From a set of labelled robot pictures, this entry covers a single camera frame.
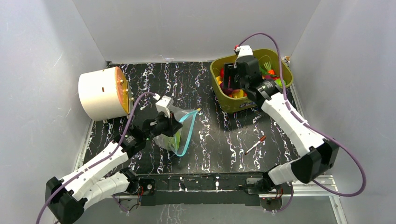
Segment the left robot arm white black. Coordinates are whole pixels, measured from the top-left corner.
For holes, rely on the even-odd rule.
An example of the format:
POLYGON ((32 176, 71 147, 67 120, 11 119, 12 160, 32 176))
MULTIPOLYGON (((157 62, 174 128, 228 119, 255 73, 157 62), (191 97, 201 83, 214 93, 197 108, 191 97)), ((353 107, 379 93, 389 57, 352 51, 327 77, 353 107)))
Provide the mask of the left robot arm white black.
POLYGON ((147 141, 159 135, 174 137, 182 126, 172 112, 168 117, 160 112, 156 118, 145 120, 142 129, 128 124, 122 134, 77 171, 48 180, 44 206, 60 224, 72 224, 86 209, 107 197, 143 192, 144 182, 128 168, 109 173, 143 150, 147 141))

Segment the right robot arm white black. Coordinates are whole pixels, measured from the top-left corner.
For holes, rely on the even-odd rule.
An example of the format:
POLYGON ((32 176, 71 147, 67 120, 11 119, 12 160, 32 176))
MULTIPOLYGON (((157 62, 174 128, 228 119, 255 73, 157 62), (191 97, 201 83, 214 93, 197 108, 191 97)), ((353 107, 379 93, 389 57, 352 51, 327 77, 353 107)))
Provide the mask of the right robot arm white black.
POLYGON ((281 87, 264 79, 254 56, 243 56, 224 65, 223 85, 243 90, 285 132, 299 158, 277 165, 263 174, 263 188, 276 193, 286 182, 309 183, 333 167, 339 147, 321 134, 307 128, 301 115, 288 104, 281 87))

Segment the clear zip top bag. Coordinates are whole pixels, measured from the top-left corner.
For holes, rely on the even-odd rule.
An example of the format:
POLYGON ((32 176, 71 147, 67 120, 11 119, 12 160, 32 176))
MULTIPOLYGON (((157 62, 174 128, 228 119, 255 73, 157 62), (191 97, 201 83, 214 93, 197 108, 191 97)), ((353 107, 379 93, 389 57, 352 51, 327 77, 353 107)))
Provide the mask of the clear zip top bag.
POLYGON ((176 106, 171 106, 170 110, 174 113, 176 120, 182 124, 173 137, 159 135, 154 138, 154 142, 162 149, 172 151, 176 156, 182 157, 186 154, 192 139, 195 121, 200 109, 185 110, 176 106))

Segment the green toy leaf vegetable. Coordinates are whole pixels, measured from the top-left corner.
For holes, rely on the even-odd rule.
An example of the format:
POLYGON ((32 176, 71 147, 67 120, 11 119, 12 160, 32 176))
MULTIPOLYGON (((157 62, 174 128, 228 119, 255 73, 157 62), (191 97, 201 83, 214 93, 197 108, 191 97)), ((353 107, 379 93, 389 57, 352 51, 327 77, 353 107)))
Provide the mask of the green toy leaf vegetable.
POLYGON ((166 149, 178 151, 180 147, 181 131, 177 131, 173 137, 165 137, 166 149))

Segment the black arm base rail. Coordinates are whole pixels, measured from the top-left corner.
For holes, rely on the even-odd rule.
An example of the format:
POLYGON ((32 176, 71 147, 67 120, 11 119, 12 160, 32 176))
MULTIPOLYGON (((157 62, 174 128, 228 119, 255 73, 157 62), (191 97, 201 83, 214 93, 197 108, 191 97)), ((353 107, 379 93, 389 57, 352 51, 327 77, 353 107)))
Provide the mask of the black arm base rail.
POLYGON ((138 177, 143 186, 144 206, 244 204, 277 210, 291 194, 287 183, 265 190, 261 172, 139 174, 138 177))

